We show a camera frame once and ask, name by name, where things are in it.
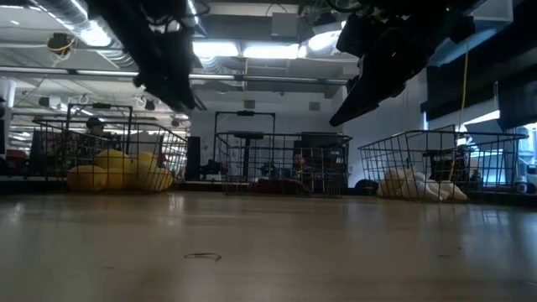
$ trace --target ceiling pipe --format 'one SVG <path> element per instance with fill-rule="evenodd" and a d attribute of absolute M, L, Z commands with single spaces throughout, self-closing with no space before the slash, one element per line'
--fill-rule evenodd
<path fill-rule="evenodd" d="M 50 17 L 69 29 L 78 39 L 90 46 L 121 49 L 122 44 L 113 36 L 104 22 L 87 17 L 87 6 L 79 0 L 30 0 Z M 118 68 L 134 65 L 130 55 L 122 50 L 98 51 L 99 55 Z"/>
<path fill-rule="evenodd" d="M 0 66 L 0 72 L 4 76 L 47 76 L 47 78 L 124 78 L 132 79 L 137 71 L 120 71 L 120 70 L 74 70 L 63 68 L 42 68 L 42 67 L 17 67 L 17 66 Z M 293 76 L 272 76 L 272 75 L 211 75 L 211 74 L 190 74 L 191 80 L 208 80 L 208 81 L 263 81 L 278 82 L 288 84 L 313 84 L 328 86 L 344 86 L 347 80 L 340 79 L 322 79 L 306 78 Z"/>

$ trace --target pillar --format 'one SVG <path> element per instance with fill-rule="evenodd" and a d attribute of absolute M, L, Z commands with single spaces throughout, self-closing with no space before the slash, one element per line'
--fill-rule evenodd
<path fill-rule="evenodd" d="M 17 82 L 9 79 L 0 79 L 0 157 L 5 159 L 8 151 L 9 124 L 11 111 L 15 101 L 15 88 Z"/>

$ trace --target wooden floor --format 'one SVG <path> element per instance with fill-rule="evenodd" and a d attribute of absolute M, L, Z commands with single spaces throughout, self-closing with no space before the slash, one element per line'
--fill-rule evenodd
<path fill-rule="evenodd" d="M 0 301 L 537 301 L 537 214 L 520 209 L 218 193 L 0 200 Z"/>

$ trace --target wire basket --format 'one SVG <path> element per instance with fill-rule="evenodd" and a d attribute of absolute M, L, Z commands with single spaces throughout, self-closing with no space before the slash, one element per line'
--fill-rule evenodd
<path fill-rule="evenodd" d="M 341 197 L 350 140 L 319 133 L 217 133 L 223 191 Z"/>
<path fill-rule="evenodd" d="M 506 133 L 409 131 L 358 148 L 378 196 L 470 200 L 514 191 L 519 140 Z"/>
<path fill-rule="evenodd" d="M 162 191 L 184 179 L 187 141 L 178 133 L 150 122 L 110 121 L 95 136 L 78 132 L 86 121 L 35 119 L 30 175 L 89 191 Z"/>

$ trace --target wire cage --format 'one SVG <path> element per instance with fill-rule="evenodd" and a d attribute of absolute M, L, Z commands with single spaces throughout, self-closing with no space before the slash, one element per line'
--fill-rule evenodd
<path fill-rule="evenodd" d="M 525 138 L 521 134 L 416 130 L 358 150 L 365 179 L 376 183 L 371 190 L 378 196 L 473 200 L 514 191 L 519 140 Z"/>
<path fill-rule="evenodd" d="M 321 133 L 217 133 L 224 194 L 341 197 L 350 140 Z"/>
<path fill-rule="evenodd" d="M 162 191 L 186 165 L 185 138 L 150 122 L 101 121 L 102 135 L 80 133 L 84 119 L 35 119 L 29 174 L 71 190 Z"/>

